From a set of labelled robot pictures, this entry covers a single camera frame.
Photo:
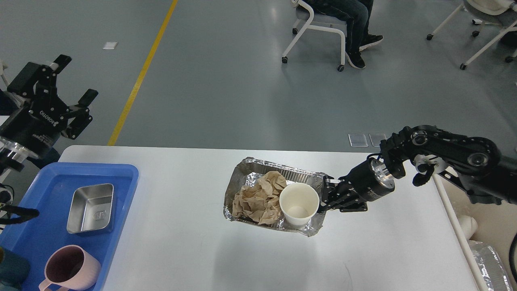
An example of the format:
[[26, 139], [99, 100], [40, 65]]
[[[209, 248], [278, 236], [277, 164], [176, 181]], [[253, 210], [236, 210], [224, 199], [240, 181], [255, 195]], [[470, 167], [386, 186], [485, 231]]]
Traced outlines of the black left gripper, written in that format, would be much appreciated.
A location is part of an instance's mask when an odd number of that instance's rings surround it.
[[97, 90], [88, 89], [72, 106], [57, 94], [57, 75], [71, 61], [67, 55], [59, 55], [50, 65], [30, 61], [7, 85], [7, 98], [16, 111], [1, 127], [2, 159], [24, 159], [21, 150], [43, 157], [61, 135], [75, 140], [92, 122], [89, 105]]

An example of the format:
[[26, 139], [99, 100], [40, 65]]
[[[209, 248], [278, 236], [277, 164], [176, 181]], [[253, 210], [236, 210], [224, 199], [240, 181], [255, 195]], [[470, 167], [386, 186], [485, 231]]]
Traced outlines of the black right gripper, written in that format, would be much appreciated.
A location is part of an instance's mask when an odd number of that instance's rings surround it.
[[325, 176], [317, 213], [339, 210], [342, 213], [365, 212], [366, 201], [375, 201], [395, 190], [395, 179], [384, 162], [367, 158], [339, 180]]

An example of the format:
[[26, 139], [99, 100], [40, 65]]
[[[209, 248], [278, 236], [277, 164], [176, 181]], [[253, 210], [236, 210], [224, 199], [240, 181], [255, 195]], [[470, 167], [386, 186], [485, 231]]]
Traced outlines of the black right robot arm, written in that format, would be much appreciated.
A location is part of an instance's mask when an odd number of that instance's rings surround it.
[[417, 169], [416, 187], [437, 174], [463, 190], [471, 203], [516, 204], [516, 160], [502, 155], [484, 137], [453, 134], [430, 125], [404, 127], [380, 141], [380, 151], [367, 156], [336, 182], [324, 182], [320, 210], [367, 210], [395, 190], [395, 180], [406, 175], [403, 162]]

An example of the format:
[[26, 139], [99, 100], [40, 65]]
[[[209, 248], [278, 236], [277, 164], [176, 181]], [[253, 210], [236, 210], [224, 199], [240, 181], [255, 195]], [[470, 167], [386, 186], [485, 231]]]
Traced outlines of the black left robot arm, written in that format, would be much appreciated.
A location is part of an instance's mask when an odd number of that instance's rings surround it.
[[88, 89], [74, 105], [60, 97], [57, 77], [72, 61], [59, 55], [49, 65], [28, 62], [9, 80], [7, 64], [1, 62], [1, 229], [39, 215], [35, 209], [15, 204], [15, 190], [6, 179], [20, 173], [29, 161], [39, 169], [57, 162], [59, 138], [75, 140], [92, 122], [89, 106], [98, 92]]

